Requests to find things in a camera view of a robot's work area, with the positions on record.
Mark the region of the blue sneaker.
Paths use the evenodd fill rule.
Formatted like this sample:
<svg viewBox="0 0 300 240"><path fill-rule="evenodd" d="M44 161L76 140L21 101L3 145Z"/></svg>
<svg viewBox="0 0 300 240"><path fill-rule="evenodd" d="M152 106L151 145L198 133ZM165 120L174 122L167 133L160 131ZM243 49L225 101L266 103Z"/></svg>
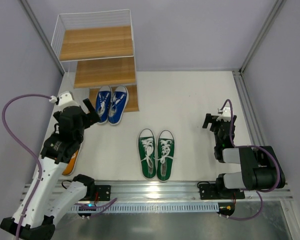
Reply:
<svg viewBox="0 0 300 240"><path fill-rule="evenodd" d="M110 86L102 86L96 95L95 111L99 117L98 124L104 124L108 121L109 107L112 97Z"/></svg>
<svg viewBox="0 0 300 240"><path fill-rule="evenodd" d="M123 85L118 86L112 94L108 111L108 121L111 125L118 125L121 122L128 101L128 89Z"/></svg>

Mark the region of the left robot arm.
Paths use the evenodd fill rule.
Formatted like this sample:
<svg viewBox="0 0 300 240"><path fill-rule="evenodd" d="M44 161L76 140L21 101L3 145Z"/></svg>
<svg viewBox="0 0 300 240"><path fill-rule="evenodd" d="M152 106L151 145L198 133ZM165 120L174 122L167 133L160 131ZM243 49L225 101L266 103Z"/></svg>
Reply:
<svg viewBox="0 0 300 240"><path fill-rule="evenodd" d="M83 143L84 131L100 120L87 98L83 103L88 112L70 93L52 96L49 101L59 108L53 114L57 123L35 158L38 170L25 198L13 216L0 223L0 228L17 240L50 240L67 211L79 200L90 197L95 188L93 178L79 174L59 198L49 203L57 181Z"/></svg>

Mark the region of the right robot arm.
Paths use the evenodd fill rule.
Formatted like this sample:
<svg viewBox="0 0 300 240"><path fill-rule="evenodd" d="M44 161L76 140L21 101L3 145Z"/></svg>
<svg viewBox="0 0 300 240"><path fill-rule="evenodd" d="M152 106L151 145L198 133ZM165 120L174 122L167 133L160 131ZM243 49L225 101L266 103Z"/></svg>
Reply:
<svg viewBox="0 0 300 240"><path fill-rule="evenodd" d="M209 124L215 140L214 157L222 164L240 165L240 171L220 173L214 183L201 185L201 192L208 193L204 199L244 199L241 190L262 192L282 189L286 185L285 175L271 146L236 148L231 143L235 127L231 126L230 120L207 113L202 127L206 129Z"/></svg>

